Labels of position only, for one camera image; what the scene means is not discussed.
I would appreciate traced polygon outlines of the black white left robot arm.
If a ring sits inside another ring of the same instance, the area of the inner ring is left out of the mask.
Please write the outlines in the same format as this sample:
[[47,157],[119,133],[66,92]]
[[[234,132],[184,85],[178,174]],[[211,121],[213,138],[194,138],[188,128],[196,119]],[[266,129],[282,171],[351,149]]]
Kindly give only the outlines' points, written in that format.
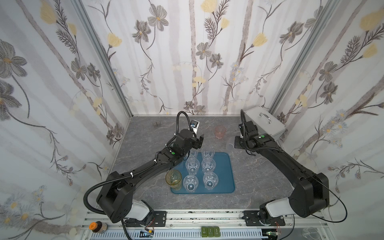
[[191,149],[200,149],[204,141],[204,135],[197,138],[188,129],[181,130],[174,137],[171,143],[155,153],[153,160],[130,172],[112,172],[106,181],[96,185],[96,189],[101,188],[96,199],[101,210],[93,212],[108,216],[112,223],[128,218],[140,225],[150,224],[154,210],[144,200],[134,200],[135,191],[145,181],[179,165]]

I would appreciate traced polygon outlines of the pink transparent cup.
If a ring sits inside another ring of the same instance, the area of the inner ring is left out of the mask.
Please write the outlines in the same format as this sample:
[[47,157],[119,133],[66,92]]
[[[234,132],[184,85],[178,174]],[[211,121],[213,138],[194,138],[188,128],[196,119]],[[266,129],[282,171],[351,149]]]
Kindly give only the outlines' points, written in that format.
[[226,135],[226,132],[227,132],[227,128],[225,126],[216,126],[215,128],[215,137],[217,139],[222,139],[225,135]]

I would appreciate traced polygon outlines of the yellow transparent cup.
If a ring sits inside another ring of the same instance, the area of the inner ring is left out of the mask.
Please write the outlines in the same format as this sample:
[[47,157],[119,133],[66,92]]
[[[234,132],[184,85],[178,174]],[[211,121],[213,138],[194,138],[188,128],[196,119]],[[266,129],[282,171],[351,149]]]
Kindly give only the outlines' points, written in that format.
[[183,179],[180,171],[178,170],[168,171],[165,179],[166,179],[166,183],[171,189],[178,191],[182,188]]

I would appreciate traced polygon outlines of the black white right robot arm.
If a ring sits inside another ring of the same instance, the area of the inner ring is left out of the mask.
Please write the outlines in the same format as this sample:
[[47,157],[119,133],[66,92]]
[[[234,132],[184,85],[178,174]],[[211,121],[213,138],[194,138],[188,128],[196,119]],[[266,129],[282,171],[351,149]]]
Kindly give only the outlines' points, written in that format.
[[265,224],[284,215],[306,218],[329,206],[329,180],[307,169],[279,147],[268,134],[259,134],[253,122],[239,124],[240,136],[235,147],[247,153],[257,153],[269,160],[291,183],[293,192],[287,198],[260,205],[259,219]]

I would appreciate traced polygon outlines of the clear faceted glass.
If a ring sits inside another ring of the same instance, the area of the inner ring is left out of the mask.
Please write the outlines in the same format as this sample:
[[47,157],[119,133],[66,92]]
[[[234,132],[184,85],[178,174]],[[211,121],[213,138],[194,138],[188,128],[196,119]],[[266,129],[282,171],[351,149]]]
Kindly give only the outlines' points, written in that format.
[[219,177],[214,172],[207,172],[203,176],[203,182],[207,190],[213,190],[219,183]]
[[213,147],[206,147],[202,149],[202,159],[213,159],[216,151]]
[[183,186],[188,193],[193,193],[199,186],[199,180],[196,175],[187,175],[183,180]]
[[186,168],[189,175],[196,175],[200,168],[200,161],[195,157],[189,157],[186,161]]
[[207,157],[202,160],[202,170],[204,174],[213,172],[215,168],[216,168],[216,162],[214,159]]
[[189,151],[189,158],[197,158],[199,154],[199,151],[197,150],[190,150]]

